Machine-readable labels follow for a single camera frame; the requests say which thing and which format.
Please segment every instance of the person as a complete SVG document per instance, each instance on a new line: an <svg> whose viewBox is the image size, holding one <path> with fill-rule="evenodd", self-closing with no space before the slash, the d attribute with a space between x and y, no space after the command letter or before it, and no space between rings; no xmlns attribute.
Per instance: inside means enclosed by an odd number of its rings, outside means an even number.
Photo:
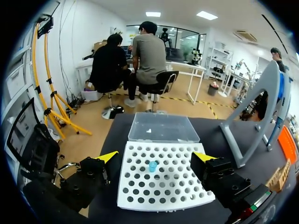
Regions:
<svg viewBox="0 0 299 224"><path fill-rule="evenodd" d="M147 89L159 88L156 77L166 71L166 52L164 42L156 37L157 25L153 22L143 22L139 27L140 35L133 39L133 67L134 72L129 77L128 94L125 104L135 107L136 87L139 86L139 97L148 101Z"/></svg>
<svg viewBox="0 0 299 224"><path fill-rule="evenodd" d="M120 47L121 42L121 35L112 34L107 44L94 53L89 81L98 92L108 92L122 82L124 89L127 89L131 71L128 69L125 51Z"/></svg>
<svg viewBox="0 0 299 224"><path fill-rule="evenodd" d="M282 62L282 56L280 50L277 48L272 48L271 53L272 53L272 59L276 61L276 63L279 66L279 70L281 72L285 72L285 65ZM268 93L267 91L265 91L259 103L256 105L256 113L252 116L251 120L261 121L265 117L267 105L268 105Z"/></svg>

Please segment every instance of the black hair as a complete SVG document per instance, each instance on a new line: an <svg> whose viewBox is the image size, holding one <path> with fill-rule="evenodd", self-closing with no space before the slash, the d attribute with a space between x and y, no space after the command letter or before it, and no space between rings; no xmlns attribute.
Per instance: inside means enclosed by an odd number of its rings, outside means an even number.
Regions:
<svg viewBox="0 0 299 224"><path fill-rule="evenodd" d="M158 29L157 25L150 21L143 22L139 26L139 30L142 30L142 28L145 29L145 31L148 34L153 34L153 35L156 35L157 29Z"/></svg>
<svg viewBox="0 0 299 224"><path fill-rule="evenodd" d="M120 34L112 34L107 39L107 44L119 45L122 42L122 37Z"/></svg>
<svg viewBox="0 0 299 224"><path fill-rule="evenodd" d="M278 53L279 58L282 59L282 57L281 57L281 52L280 52L280 50L278 50L277 48L272 48L272 49L271 49L271 53Z"/></svg>

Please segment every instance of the trash bin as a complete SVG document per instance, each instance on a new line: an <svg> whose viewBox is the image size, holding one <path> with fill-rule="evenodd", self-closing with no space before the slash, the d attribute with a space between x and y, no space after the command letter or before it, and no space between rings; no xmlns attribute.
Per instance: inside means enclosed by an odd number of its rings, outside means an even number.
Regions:
<svg viewBox="0 0 299 224"><path fill-rule="evenodd" d="M209 86L209 89L207 91L207 93L210 95L210 96L215 96L216 92L218 91L218 87L213 87L211 84Z"/></svg>

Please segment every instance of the man in gray shirt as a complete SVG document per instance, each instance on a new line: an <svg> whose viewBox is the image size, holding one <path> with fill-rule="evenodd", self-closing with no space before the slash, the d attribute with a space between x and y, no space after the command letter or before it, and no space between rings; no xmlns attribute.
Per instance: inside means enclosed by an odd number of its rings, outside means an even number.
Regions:
<svg viewBox="0 0 299 224"><path fill-rule="evenodd" d="M148 101L147 89L159 88L156 77L166 71L166 53L164 42L155 36L157 25L153 22L143 22L139 31L141 35L133 39L133 67L135 72L130 75L128 84L129 99L125 104L135 107L136 87L139 86L139 97Z"/></svg>

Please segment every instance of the white pegboard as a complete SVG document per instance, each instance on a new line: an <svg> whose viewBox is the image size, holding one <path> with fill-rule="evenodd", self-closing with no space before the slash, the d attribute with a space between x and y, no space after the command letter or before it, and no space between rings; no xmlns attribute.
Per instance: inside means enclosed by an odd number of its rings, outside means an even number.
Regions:
<svg viewBox="0 0 299 224"><path fill-rule="evenodd" d="M126 144L117 206L138 211L184 210L215 200L206 192L190 168L193 151L205 154L201 143ZM157 169L149 171L149 162L156 161Z"/></svg>

